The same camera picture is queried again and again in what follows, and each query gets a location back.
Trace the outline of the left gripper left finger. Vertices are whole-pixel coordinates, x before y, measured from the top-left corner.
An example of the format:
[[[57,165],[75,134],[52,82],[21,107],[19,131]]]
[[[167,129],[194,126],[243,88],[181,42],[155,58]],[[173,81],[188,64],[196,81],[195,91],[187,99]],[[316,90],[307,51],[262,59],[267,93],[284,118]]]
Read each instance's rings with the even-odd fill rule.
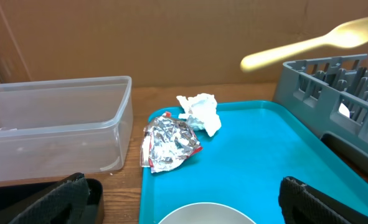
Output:
[[[13,206],[9,223],[79,223],[90,189],[82,173],[75,173]]]

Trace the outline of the teal serving tray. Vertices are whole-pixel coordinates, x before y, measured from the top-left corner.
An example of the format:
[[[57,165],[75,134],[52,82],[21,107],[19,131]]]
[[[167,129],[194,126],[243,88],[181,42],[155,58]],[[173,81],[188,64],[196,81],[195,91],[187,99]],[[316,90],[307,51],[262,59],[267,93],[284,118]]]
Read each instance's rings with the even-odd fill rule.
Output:
[[[283,223],[280,182],[292,176],[368,216],[368,183],[286,108],[270,101],[221,103],[214,136],[169,172],[143,171],[139,222],[158,223],[196,202],[233,207],[257,223]]]

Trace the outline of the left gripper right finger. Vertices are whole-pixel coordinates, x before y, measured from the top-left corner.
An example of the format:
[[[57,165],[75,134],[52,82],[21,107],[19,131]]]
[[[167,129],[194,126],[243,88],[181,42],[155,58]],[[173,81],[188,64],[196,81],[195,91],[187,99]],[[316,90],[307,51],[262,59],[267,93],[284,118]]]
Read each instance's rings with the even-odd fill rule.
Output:
[[[280,183],[278,203],[286,224],[368,224],[368,216],[291,176]]]

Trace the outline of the grey bowl with rice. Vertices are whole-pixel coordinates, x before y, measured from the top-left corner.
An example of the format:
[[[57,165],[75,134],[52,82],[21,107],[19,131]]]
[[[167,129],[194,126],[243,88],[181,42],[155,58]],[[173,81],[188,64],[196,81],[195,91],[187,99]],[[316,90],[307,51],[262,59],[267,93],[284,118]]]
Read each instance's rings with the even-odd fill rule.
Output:
[[[214,202],[198,202],[175,209],[159,224],[255,224],[255,222],[232,207]]]

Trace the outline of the black plastic tray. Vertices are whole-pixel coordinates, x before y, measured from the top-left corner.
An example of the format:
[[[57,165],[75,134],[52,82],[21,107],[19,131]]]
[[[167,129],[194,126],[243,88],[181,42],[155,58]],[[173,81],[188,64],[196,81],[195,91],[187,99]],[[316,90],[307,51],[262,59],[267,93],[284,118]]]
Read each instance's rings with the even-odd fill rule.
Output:
[[[96,179],[85,179],[90,189],[90,195],[79,223],[102,223],[104,217],[103,186]],[[16,214],[16,212],[13,211],[13,206],[56,182],[0,187],[0,223],[12,224],[9,223],[9,221],[12,220]]]

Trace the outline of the grey dishwasher rack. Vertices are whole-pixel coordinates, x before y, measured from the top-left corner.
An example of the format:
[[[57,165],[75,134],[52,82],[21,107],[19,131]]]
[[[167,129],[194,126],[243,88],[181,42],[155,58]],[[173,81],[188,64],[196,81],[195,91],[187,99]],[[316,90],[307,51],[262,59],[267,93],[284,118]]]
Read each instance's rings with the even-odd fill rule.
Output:
[[[273,97],[317,137],[343,142],[339,152],[368,173],[366,54],[288,61]]]

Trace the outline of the crumpled foil wrapper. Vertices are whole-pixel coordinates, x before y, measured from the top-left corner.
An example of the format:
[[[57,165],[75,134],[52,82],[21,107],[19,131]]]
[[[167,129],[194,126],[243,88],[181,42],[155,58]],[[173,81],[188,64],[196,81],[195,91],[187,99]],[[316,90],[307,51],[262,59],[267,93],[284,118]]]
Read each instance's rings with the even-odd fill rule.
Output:
[[[167,111],[145,126],[139,164],[152,173],[167,172],[178,168],[201,150],[194,130]]]

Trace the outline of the crumpled white napkin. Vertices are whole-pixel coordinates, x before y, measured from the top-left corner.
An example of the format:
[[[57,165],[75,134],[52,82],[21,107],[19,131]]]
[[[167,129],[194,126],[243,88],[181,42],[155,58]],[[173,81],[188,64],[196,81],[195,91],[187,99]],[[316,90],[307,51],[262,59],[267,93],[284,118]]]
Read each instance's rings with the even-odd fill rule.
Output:
[[[222,127],[214,95],[201,93],[193,97],[176,98],[184,110],[178,118],[185,119],[193,130],[205,130],[208,136],[212,137]]]

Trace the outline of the clear plastic bin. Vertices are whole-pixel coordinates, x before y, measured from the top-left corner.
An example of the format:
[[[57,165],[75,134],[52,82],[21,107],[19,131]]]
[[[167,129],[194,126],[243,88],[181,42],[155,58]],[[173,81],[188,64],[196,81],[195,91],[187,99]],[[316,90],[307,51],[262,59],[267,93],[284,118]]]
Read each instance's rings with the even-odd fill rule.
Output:
[[[128,76],[0,84],[0,182],[121,169],[131,87]]]

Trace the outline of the yellow plastic spoon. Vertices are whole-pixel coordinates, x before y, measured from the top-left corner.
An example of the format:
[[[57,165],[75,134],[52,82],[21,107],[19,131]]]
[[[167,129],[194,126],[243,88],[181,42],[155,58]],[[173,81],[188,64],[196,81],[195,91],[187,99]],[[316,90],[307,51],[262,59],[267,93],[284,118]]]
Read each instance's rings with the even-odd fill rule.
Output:
[[[320,37],[248,55],[240,62],[240,68],[243,72],[252,72],[325,45],[351,49],[366,43],[368,43],[368,17],[345,22]]]

